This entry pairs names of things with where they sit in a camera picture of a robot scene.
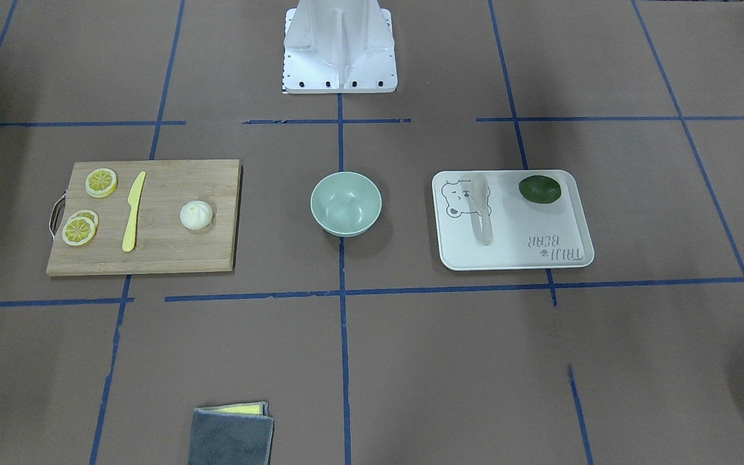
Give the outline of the translucent white spoon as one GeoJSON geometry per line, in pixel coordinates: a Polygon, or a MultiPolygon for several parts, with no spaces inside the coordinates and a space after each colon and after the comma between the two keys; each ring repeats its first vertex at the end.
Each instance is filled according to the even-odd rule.
{"type": "Polygon", "coordinates": [[[473,172],[470,176],[468,201],[479,221],[479,226],[473,227],[473,232],[483,246],[490,246],[493,243],[493,227],[488,197],[490,197],[490,189],[486,178],[481,173],[473,172]]]}

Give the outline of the white bear tray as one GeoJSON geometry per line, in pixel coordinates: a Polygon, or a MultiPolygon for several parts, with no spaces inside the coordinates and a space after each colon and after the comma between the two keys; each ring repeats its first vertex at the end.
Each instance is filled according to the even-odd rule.
{"type": "Polygon", "coordinates": [[[575,177],[565,170],[447,170],[431,182],[440,260],[452,271],[587,267],[595,258],[575,177]],[[483,246],[468,197],[470,176],[484,175],[493,243],[483,246]],[[528,176],[549,176],[562,188],[560,200],[536,204],[519,193],[528,176]]]}

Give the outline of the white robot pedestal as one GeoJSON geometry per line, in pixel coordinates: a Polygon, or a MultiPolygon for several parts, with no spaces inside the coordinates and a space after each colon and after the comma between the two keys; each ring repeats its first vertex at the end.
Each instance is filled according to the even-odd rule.
{"type": "Polygon", "coordinates": [[[395,92],[393,18],[377,1],[300,1],[284,19],[287,94],[395,92]]]}

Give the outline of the yellow plastic knife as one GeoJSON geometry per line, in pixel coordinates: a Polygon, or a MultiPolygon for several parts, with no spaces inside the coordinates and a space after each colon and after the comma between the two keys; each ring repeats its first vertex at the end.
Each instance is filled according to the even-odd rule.
{"type": "Polygon", "coordinates": [[[139,171],[127,196],[127,203],[130,210],[121,244],[121,250],[124,251],[124,253],[133,251],[136,246],[138,212],[145,177],[147,177],[147,172],[144,170],[139,171]]]}

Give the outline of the lemon slice behind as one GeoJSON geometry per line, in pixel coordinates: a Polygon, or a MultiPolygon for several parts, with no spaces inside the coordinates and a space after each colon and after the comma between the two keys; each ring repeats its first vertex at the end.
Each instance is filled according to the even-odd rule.
{"type": "Polygon", "coordinates": [[[71,214],[70,217],[68,217],[69,220],[73,220],[74,218],[88,218],[88,220],[90,220],[94,224],[94,227],[98,227],[99,225],[99,216],[94,210],[77,210],[76,212],[71,214]]]}

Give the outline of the dark green avocado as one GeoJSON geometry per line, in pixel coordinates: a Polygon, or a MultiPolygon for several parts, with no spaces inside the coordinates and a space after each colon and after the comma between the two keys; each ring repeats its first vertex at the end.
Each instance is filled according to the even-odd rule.
{"type": "Polygon", "coordinates": [[[519,182],[519,193],[528,202],[552,204],[562,196],[561,184],[549,176],[528,176],[519,182]]]}

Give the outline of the lemon slice top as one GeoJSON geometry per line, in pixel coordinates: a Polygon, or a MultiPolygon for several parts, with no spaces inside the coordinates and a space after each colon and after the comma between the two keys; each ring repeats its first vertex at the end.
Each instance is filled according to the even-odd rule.
{"type": "Polygon", "coordinates": [[[116,172],[110,168],[98,168],[85,179],[85,192],[91,198],[105,198],[112,194],[118,185],[116,172]]]}

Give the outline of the light green bowl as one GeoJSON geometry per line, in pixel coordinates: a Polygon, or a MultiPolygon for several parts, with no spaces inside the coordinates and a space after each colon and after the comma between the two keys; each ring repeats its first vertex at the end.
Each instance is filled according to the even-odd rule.
{"type": "Polygon", "coordinates": [[[333,236],[359,236],[372,227],[383,210],[383,196],[372,180],[357,172],[336,172],[321,179],[310,197],[319,226],[333,236]]]}

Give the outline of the bamboo cutting board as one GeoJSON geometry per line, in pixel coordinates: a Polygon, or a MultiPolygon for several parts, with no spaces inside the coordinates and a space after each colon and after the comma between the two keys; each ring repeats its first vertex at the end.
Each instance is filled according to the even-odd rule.
{"type": "Polygon", "coordinates": [[[65,215],[80,209],[99,216],[96,235],[71,247],[57,232],[46,268],[50,276],[115,276],[231,271],[236,246],[242,163],[238,160],[81,161],[73,166],[65,215]],[[98,168],[116,172],[118,185],[105,198],[91,198],[85,179],[98,168]],[[127,196],[139,171],[147,172],[139,203],[136,246],[121,250],[129,215],[127,196]],[[204,229],[186,229],[184,204],[203,200],[214,210],[204,229]]]}

